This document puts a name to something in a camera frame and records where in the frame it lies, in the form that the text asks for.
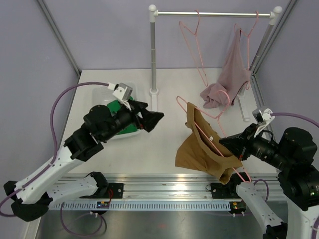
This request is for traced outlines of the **aluminium frame post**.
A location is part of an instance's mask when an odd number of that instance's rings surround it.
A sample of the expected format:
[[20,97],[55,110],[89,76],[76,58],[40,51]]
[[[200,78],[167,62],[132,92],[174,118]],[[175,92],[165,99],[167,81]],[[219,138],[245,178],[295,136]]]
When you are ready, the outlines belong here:
[[249,68],[253,77],[256,77],[263,60],[266,58],[298,2],[299,0],[290,0],[285,8],[277,6],[272,10],[268,26]]
[[79,68],[73,54],[71,53],[49,7],[47,6],[46,2],[44,0],[35,0],[37,3],[40,11],[42,12],[49,28],[51,29],[56,41],[58,42],[59,46],[61,47],[65,57],[67,58],[69,64],[71,65],[73,71],[79,78],[81,76],[81,69]]

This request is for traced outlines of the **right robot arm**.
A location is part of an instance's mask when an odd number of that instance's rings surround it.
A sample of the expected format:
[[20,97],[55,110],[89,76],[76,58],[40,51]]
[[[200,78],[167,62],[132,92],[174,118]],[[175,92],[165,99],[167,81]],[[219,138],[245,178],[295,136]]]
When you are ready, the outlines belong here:
[[318,149],[312,135],[301,128],[287,128],[280,142],[265,139],[267,130],[251,124],[242,133],[219,142],[240,160],[255,156],[278,170],[277,180],[287,198],[284,222],[257,194],[253,183],[233,180],[227,194],[240,197],[250,209],[265,239],[317,239],[319,237],[319,171],[313,166]]

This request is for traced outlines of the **pink hanger under mauve top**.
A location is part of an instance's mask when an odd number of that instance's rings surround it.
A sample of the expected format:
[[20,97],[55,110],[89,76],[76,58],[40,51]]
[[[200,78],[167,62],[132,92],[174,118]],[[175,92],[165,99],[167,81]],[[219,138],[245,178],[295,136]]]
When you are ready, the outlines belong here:
[[250,29],[250,31],[248,33],[246,33],[245,31],[242,30],[242,28],[240,27],[240,25],[238,25],[237,23],[234,25],[234,31],[236,31],[237,29],[240,30],[240,32],[247,38],[247,72],[250,73],[249,76],[251,76],[251,70],[249,70],[250,68],[250,38],[251,38],[251,34],[256,26],[256,24],[258,23],[259,21],[259,12],[258,11],[255,11],[256,13],[256,20],[255,20],[255,23],[254,25],[252,26],[252,28]]

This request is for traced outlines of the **pink wire hanger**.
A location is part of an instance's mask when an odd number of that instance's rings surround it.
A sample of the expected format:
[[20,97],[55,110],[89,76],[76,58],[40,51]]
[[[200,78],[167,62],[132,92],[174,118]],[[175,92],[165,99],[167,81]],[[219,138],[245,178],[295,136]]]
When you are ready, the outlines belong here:
[[[200,49],[200,44],[198,40],[198,30],[200,25],[200,13],[198,10],[195,10],[196,16],[197,16],[197,24],[196,28],[192,30],[189,28],[183,21],[179,22],[179,28],[181,30],[182,36],[184,38],[184,41],[186,43],[186,46],[190,52],[190,55],[193,59],[193,62],[195,64],[195,67],[199,73],[200,78],[202,79],[204,86],[208,86],[208,77],[205,71],[203,57]],[[196,44],[196,52],[193,51],[193,48],[191,46],[190,41],[188,40],[187,36],[191,35],[194,38],[194,42]]]

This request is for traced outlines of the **white perforated plastic basket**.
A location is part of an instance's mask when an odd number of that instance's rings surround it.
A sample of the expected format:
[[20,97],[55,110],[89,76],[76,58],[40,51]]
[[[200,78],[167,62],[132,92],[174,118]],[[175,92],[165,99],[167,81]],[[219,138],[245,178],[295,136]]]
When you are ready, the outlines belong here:
[[[116,100],[116,98],[112,95],[112,91],[108,90],[107,87],[105,86],[99,86],[95,87],[92,90],[92,105],[106,105],[113,101]],[[138,132],[132,133],[132,134],[124,134],[124,135],[115,135],[114,137],[111,138],[111,140],[116,140],[116,139],[124,139],[132,136],[136,136],[140,134],[141,131],[139,130]]]

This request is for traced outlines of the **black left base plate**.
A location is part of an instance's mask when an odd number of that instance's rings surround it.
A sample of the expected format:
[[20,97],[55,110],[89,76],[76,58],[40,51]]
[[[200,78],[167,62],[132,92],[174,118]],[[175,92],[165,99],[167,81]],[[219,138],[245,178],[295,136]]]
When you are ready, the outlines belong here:
[[124,192],[124,183],[109,183],[108,189],[104,192],[96,192],[90,196],[82,196],[81,199],[122,199]]

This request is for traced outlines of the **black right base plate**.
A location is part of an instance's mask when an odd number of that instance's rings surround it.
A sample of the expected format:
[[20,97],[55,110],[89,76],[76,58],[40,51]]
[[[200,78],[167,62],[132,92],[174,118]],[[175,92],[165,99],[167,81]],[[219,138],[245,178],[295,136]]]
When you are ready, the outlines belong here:
[[236,184],[227,183],[210,183],[205,186],[205,189],[211,193],[213,199],[240,199],[236,192]]

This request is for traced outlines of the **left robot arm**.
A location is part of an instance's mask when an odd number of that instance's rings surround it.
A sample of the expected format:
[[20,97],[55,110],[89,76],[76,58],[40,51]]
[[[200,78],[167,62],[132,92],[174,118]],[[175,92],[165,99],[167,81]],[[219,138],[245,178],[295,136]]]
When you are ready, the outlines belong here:
[[83,117],[81,127],[50,160],[24,180],[4,184],[7,197],[13,200],[11,216],[31,222],[65,201],[107,195],[109,183],[101,172],[91,172],[83,179],[62,186],[55,183],[102,151],[104,143],[130,125],[151,132],[164,114],[148,111],[147,107],[147,103],[134,100],[129,100],[128,105],[122,105],[117,112],[110,111],[106,105],[92,107]]

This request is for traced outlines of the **left aluminium frame post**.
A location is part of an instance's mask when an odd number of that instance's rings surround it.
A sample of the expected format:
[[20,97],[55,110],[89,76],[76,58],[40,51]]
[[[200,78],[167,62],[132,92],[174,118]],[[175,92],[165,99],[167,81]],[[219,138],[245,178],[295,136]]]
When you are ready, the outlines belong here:
[[44,0],[35,0],[37,3],[40,11],[42,12],[49,28],[51,29],[56,41],[58,42],[59,46],[61,47],[65,57],[67,58],[69,64],[71,65],[73,71],[79,78],[81,76],[81,69],[79,68],[73,54],[71,53],[49,7],[47,6],[46,2]]

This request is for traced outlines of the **green tank top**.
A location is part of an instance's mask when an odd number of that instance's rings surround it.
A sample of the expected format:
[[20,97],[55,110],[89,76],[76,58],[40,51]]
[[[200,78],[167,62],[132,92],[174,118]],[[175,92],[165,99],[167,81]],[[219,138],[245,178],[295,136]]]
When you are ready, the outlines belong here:
[[[113,100],[107,104],[107,107],[109,108],[110,112],[114,115],[121,108],[121,104],[118,102],[118,100]],[[132,134],[138,131],[139,130],[131,124],[124,130],[120,131],[117,135]]]

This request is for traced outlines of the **aluminium mounting rail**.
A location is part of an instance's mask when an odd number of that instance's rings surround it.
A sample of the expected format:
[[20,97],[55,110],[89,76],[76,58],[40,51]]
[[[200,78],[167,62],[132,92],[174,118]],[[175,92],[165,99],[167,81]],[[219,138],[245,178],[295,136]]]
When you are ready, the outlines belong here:
[[[104,174],[112,183],[123,183],[124,201],[210,201],[210,183],[218,183],[209,175],[199,174]],[[71,183],[84,174],[66,174],[55,185]],[[264,179],[269,186],[268,202],[285,201],[275,174],[253,174],[252,179]]]

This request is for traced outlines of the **silver and white clothes rack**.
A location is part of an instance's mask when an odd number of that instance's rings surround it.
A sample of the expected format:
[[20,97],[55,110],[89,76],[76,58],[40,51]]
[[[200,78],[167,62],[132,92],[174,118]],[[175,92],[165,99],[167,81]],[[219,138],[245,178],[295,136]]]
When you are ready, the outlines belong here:
[[257,52],[252,60],[249,62],[249,70],[254,71],[257,63],[260,60],[266,43],[270,38],[270,34],[279,20],[283,8],[280,6],[275,7],[270,13],[230,13],[230,12],[187,12],[187,11],[159,11],[154,4],[149,6],[149,20],[150,20],[150,34],[151,34],[151,88],[150,95],[152,98],[152,109],[158,108],[158,94],[157,88],[157,66],[156,66],[156,18],[158,16],[198,16],[198,17],[244,17],[244,18],[268,18],[269,23],[263,35],[261,43]]

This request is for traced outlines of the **mauve tank top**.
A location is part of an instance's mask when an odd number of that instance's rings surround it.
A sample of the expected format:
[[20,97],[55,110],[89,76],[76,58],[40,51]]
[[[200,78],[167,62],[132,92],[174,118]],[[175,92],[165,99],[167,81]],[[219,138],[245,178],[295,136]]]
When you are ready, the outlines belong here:
[[233,106],[240,89],[250,79],[251,72],[244,66],[240,49],[242,33],[241,29],[236,29],[217,82],[200,93],[205,109]]

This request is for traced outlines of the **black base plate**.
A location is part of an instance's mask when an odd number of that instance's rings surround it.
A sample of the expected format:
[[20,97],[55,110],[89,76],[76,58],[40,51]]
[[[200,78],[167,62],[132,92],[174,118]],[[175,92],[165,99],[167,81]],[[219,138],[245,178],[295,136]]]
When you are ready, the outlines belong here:
[[210,183],[205,186],[205,189],[211,193],[213,199],[240,199],[236,192],[236,184],[227,183]]
[[108,189],[104,192],[96,192],[90,196],[82,196],[81,199],[122,199],[124,192],[124,183],[109,183]]

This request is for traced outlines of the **right aluminium frame post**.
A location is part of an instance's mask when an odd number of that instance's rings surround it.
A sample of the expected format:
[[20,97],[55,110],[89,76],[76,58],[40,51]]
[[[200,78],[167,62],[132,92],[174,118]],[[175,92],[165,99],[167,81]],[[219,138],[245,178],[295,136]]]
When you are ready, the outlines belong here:
[[272,10],[268,26],[249,68],[253,77],[256,77],[263,60],[266,58],[298,2],[299,0],[290,0],[285,8],[277,6]]

